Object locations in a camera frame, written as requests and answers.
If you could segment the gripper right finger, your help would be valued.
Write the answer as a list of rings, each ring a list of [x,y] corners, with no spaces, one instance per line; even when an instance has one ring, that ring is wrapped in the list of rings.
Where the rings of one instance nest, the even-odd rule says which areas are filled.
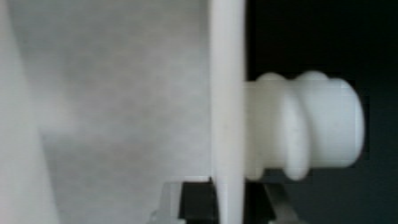
[[[243,224],[309,224],[298,217],[279,183],[245,184]]]

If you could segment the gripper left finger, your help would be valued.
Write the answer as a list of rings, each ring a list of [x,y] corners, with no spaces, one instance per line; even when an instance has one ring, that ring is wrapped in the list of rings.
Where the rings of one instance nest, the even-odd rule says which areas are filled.
[[[218,224],[216,193],[211,182],[168,182],[147,224]]]

